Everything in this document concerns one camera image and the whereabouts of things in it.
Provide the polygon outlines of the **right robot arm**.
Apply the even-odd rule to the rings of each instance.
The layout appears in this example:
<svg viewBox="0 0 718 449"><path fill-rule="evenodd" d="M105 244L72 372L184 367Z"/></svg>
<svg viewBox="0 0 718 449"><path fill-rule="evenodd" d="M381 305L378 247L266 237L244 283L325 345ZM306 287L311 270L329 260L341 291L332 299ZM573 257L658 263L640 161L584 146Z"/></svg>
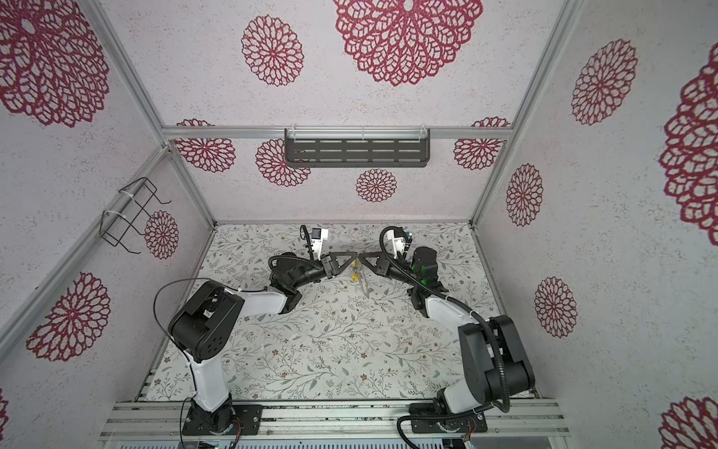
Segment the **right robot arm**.
<svg viewBox="0 0 718 449"><path fill-rule="evenodd" d="M439 280L435 250L418 247L410 261L382 251L360 254L358 259L374 274L408 284L414 310L458 339L463 377L438 392L436 415L458 416L492 407L506 413L512 396L535 387L533 368L512 319L485 319L452 297Z"/></svg>

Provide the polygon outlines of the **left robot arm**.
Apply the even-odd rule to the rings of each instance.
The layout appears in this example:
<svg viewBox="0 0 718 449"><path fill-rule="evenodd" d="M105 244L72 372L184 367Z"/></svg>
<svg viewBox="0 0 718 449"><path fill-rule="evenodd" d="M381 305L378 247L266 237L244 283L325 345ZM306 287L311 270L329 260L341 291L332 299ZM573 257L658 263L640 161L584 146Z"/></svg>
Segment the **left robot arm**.
<svg viewBox="0 0 718 449"><path fill-rule="evenodd" d="M324 254L317 260L293 253L269 258L269 285L242 290L210 278L176 312L162 331L185 357L193 382L191 398L181 405L185 413L179 435L209 436L243 432L252 435L258 424L234 406L224 379L222 354L237 321L256 315L293 312L302 299L300 288L332 279L353 264L356 252Z"/></svg>

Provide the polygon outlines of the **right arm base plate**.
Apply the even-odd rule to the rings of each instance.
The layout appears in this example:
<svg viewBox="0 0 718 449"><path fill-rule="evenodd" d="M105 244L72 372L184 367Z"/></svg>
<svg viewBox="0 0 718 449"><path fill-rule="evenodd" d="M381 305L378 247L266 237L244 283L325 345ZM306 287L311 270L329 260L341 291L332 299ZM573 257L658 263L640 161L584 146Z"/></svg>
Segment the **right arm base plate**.
<svg viewBox="0 0 718 449"><path fill-rule="evenodd" d="M416 434L470 434L488 430L483 412L469 410L463 413L438 412L428 403L409 406L411 431Z"/></svg>

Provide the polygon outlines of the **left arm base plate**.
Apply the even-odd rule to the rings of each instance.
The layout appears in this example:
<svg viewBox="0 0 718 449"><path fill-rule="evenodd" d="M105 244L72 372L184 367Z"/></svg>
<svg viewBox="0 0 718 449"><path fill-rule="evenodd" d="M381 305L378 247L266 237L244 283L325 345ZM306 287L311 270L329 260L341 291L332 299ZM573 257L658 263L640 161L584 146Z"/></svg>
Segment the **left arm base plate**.
<svg viewBox="0 0 718 449"><path fill-rule="evenodd" d="M182 436L254 436L259 432L264 407L262 405L223 405L215 412L207 412L191 403L183 426Z"/></svg>

